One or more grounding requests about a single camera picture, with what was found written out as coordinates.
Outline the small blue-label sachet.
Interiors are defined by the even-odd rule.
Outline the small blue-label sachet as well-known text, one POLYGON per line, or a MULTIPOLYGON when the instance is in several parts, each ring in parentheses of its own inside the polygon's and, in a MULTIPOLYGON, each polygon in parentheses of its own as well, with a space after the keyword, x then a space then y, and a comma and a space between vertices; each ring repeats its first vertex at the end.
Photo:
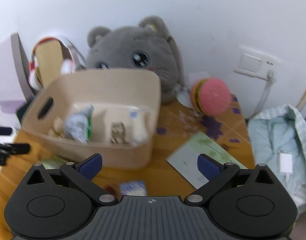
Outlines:
POLYGON ((137 146, 149 138, 145 122, 146 111, 144 109, 132 109, 129 117, 131 121, 131 142, 133 146, 137 146))

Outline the blue white porcelain-pattern box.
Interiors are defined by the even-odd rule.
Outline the blue white porcelain-pattern box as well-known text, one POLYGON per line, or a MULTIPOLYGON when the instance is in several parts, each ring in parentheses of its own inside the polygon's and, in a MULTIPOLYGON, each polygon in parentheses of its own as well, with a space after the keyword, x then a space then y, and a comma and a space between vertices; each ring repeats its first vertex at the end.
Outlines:
POLYGON ((119 185, 122 196, 147 196, 147 189, 142 180, 133 180, 119 185))

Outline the white crumpled candy wrapper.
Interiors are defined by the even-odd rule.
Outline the white crumpled candy wrapper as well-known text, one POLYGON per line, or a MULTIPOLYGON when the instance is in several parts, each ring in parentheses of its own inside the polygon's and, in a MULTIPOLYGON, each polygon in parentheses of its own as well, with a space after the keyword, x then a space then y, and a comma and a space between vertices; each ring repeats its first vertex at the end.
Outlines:
POLYGON ((56 117, 53 121, 53 126, 49 129, 49 136, 64 138, 64 122, 61 118, 56 117))

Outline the white wall socket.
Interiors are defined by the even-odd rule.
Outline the white wall socket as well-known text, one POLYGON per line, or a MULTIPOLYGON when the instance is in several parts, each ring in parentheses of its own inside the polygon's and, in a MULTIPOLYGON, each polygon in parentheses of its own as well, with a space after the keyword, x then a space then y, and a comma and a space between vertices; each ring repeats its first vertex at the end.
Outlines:
POLYGON ((239 52, 240 57, 234 72, 261 80, 276 77, 277 68, 282 64, 280 59, 246 46, 240 46, 239 52))

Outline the white green snack packet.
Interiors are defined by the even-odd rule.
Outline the white green snack packet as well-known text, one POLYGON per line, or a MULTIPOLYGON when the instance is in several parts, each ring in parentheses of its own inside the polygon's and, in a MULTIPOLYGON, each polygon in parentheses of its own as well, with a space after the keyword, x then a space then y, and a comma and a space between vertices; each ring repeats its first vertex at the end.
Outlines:
POLYGON ((71 114, 64 122, 64 137, 80 143, 87 143, 92 132, 92 105, 71 114))

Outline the wooden headphone stand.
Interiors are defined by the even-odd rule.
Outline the wooden headphone stand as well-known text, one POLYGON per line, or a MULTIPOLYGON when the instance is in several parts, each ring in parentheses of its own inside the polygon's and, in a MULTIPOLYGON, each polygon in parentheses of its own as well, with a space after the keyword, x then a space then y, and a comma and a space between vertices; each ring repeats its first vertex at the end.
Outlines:
POLYGON ((38 45, 35 50, 37 65, 43 87, 48 87, 61 76, 64 60, 62 46, 58 40, 50 40, 38 45))

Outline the grey white board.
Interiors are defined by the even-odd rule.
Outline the grey white board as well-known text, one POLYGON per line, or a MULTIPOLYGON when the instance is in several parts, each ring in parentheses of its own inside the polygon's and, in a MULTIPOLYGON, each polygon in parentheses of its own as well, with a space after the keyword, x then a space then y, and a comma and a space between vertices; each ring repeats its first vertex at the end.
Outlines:
POLYGON ((17 33, 11 34, 0 43, 0 110, 14 114, 33 97, 28 84, 26 65, 22 58, 21 42, 17 33))

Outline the beige hair claw clip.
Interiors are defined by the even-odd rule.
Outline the beige hair claw clip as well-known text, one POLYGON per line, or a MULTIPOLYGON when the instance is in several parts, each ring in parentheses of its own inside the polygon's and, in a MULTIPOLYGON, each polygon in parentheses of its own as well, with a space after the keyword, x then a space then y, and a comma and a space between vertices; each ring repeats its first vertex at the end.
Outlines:
POLYGON ((113 144, 128 144, 126 137, 126 127, 123 122, 111 123, 111 143, 113 144))

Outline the light green snack bag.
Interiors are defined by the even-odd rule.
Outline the light green snack bag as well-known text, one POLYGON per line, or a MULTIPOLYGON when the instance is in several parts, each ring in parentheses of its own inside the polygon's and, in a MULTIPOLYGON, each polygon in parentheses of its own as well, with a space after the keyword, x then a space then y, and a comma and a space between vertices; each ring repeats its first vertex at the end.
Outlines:
POLYGON ((68 160, 63 159, 57 155, 53 155, 52 157, 48 157, 40 161, 40 163, 45 167, 47 170, 53 170, 60 168, 61 165, 67 163, 68 160))

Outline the beige plastic storage bin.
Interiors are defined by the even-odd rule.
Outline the beige plastic storage bin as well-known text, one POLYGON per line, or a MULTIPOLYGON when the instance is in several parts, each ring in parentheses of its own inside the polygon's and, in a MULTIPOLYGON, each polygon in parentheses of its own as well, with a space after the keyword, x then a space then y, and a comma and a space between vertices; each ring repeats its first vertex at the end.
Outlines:
POLYGON ((110 168, 139 169, 151 159, 153 136, 160 110, 159 77, 149 70, 83 70, 54 80, 33 99, 22 119, 22 128, 53 153, 72 161, 101 154, 110 168), (65 121, 87 106, 94 107, 89 142, 49 136, 56 117, 65 121), (149 138, 133 146, 130 111, 146 111, 149 138), (128 144, 111 143, 111 123, 123 122, 128 144))

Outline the light blue cloth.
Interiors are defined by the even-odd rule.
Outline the light blue cloth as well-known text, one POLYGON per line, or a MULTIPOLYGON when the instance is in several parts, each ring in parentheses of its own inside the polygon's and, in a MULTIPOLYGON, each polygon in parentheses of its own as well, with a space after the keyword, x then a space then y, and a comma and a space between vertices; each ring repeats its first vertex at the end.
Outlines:
POLYGON ((267 164, 294 200, 298 214, 306 212, 306 121, 291 105, 267 109, 247 124, 254 161, 267 164))

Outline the red white headphones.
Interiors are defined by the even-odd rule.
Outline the red white headphones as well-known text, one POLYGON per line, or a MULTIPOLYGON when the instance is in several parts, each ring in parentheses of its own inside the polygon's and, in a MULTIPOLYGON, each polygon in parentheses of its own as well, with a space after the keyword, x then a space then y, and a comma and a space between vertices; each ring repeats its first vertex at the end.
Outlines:
POLYGON ((32 89, 40 90, 58 77, 85 66, 85 58, 68 39, 47 36, 38 40, 32 49, 28 83, 32 89))

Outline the grey cat plush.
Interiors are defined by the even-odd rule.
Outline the grey cat plush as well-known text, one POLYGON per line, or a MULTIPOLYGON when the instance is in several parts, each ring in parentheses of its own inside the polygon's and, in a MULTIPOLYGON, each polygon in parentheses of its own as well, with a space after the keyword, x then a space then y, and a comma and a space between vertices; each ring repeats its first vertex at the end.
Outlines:
POLYGON ((182 55, 159 16, 143 18, 137 26, 111 30, 96 26, 88 33, 87 69, 146 69, 161 83, 161 101, 170 103, 183 84, 182 55))

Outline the white round device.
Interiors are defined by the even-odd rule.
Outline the white round device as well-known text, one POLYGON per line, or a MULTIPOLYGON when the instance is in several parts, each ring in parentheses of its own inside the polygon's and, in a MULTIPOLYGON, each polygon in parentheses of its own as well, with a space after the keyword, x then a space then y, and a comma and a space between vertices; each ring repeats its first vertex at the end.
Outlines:
POLYGON ((189 87, 181 87, 176 93, 176 99, 182 106, 192 109, 189 87))

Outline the pink hamburger plush toy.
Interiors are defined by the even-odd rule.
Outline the pink hamburger plush toy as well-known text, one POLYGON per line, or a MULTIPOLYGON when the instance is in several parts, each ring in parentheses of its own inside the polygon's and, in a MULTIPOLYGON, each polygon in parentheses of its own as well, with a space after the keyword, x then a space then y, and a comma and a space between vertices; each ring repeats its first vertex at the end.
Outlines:
POLYGON ((190 101, 198 113, 217 116, 226 112, 230 106, 230 90, 220 79, 204 78, 196 81, 190 91, 190 101))

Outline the purple floral table mat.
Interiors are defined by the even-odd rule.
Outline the purple floral table mat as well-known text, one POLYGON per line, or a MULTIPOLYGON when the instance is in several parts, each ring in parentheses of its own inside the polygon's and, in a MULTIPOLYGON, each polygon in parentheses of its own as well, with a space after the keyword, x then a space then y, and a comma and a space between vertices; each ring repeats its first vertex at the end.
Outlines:
POLYGON ((174 150, 197 132, 203 132, 232 155, 252 154, 246 122, 233 94, 228 110, 216 117, 199 115, 178 101, 162 105, 154 147, 174 150))

